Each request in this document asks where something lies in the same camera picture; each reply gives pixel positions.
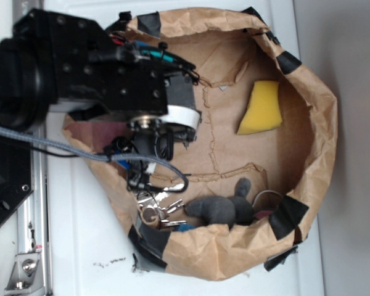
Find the stuffed animal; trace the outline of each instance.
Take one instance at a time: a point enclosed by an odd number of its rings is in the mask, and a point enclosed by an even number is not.
[[[189,216],[203,218],[208,224],[227,224],[232,228],[234,223],[250,225],[253,220],[253,207],[246,197],[251,190],[251,182],[241,178],[236,184],[234,196],[207,196],[189,202],[185,212]]]

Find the metal key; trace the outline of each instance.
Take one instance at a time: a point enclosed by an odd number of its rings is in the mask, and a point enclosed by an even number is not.
[[[184,184],[182,183],[179,183],[177,185],[174,185],[173,187],[166,187],[163,191],[163,192],[159,192],[156,196],[155,196],[155,200],[156,202],[159,204],[163,199],[165,199],[166,197],[169,197],[171,195],[172,192],[166,192],[167,190],[181,190],[182,188],[184,187]]]
[[[164,227],[173,227],[173,226],[178,226],[178,225],[186,224],[186,223],[187,223],[186,220],[179,220],[179,221],[161,220],[160,221],[160,227],[161,228],[164,228]]]
[[[183,204],[182,202],[183,200],[179,199],[176,202],[173,202],[171,205],[167,206],[167,208],[160,208],[160,210],[164,214],[164,217],[167,218],[170,216],[170,214],[177,212],[178,210],[185,207],[185,204]]]

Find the screw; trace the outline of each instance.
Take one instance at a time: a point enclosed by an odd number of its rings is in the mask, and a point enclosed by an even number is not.
[[[60,16],[57,17],[56,22],[59,25],[64,25],[66,23],[66,19],[63,15],[60,15]]]
[[[125,68],[123,68],[123,67],[119,67],[118,68],[118,74],[119,75],[124,75],[126,73],[126,69]]]
[[[153,97],[155,97],[156,99],[158,99],[160,97],[160,91],[158,91],[157,89],[155,89],[152,92],[152,95],[153,95]]]
[[[63,71],[70,73],[72,71],[72,66],[70,64],[63,64]]]
[[[37,264],[32,259],[26,259],[22,263],[23,271],[28,273],[28,274],[33,273],[35,271],[36,267],[37,267]]]
[[[80,20],[78,22],[78,28],[85,29],[86,28],[86,22],[84,20]]]
[[[25,288],[25,281],[19,281],[15,283],[16,290],[22,290]]]
[[[87,75],[92,75],[93,74],[93,68],[91,66],[85,66],[84,67],[84,73]]]
[[[155,70],[152,70],[150,72],[150,76],[151,76],[151,78],[157,78],[158,77],[158,73]]]

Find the black tape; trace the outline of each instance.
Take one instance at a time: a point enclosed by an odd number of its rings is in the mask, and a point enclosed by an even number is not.
[[[156,257],[162,258],[171,232],[159,231],[145,225],[144,223],[141,224],[138,231],[142,236],[140,241],[141,245]]]
[[[277,240],[283,239],[300,224],[309,207],[289,196],[285,196],[269,216],[269,222]]]
[[[138,233],[137,233],[136,228],[134,226],[131,227],[128,237],[129,237],[130,241],[133,243],[136,250],[138,251],[139,255],[144,257],[146,260],[151,262],[153,265],[156,265],[157,269],[166,268],[167,263],[164,262],[161,259],[162,256],[159,256],[159,258],[156,257],[156,255],[154,255],[148,248],[145,247],[145,243],[142,243],[144,238],[142,239],[138,236]]]
[[[277,56],[279,67],[283,74],[287,75],[292,73],[294,70],[301,66],[302,62],[298,58],[293,56],[291,53],[284,51],[282,54]]]
[[[128,25],[128,22],[130,22],[132,19],[132,16],[131,16],[131,12],[130,11],[125,11],[125,12],[120,12],[119,13],[119,19],[109,25],[106,29],[105,29],[105,32],[107,32],[107,34],[110,34],[112,32],[116,32],[116,31],[126,31],[126,26]]]
[[[138,27],[137,29],[151,35],[153,37],[160,37],[160,16],[159,12],[153,14],[144,14],[137,17]]]
[[[270,260],[268,260],[264,264],[265,270],[267,270],[267,271],[270,272],[271,270],[275,269],[275,267],[277,267],[278,264],[284,264],[286,258],[288,258],[288,256],[290,254],[296,253],[297,252],[297,249],[298,249],[298,247],[295,246],[295,247],[289,249],[288,251],[286,251],[286,252],[284,252],[284,253],[282,253],[282,254],[280,254],[278,256],[275,256],[275,257],[273,257]]]
[[[262,19],[262,17],[260,16],[260,14],[251,6],[245,10],[242,11],[243,14],[250,14],[250,15],[254,15],[256,16],[258,19],[260,19],[265,25],[267,25],[265,23],[265,21]],[[265,33],[267,35],[267,37],[272,40],[275,44],[280,44],[279,40],[277,37],[275,37],[275,35],[273,34],[272,31],[269,31],[269,32],[266,32]]]

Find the keys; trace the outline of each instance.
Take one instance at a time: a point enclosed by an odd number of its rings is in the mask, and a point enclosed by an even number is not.
[[[170,189],[179,190],[183,186],[184,184],[177,184],[171,187]],[[144,209],[143,217],[147,222],[153,222],[152,217],[158,216],[160,220],[159,228],[169,228],[169,227],[187,223],[186,220],[169,221],[167,219],[172,213],[185,207],[185,204],[183,204],[183,200],[179,199],[173,202],[172,204],[170,204],[169,206],[162,208],[160,206],[160,202],[170,195],[171,195],[170,192],[160,192],[156,194],[153,192],[140,191],[138,193],[138,204],[141,209]]]

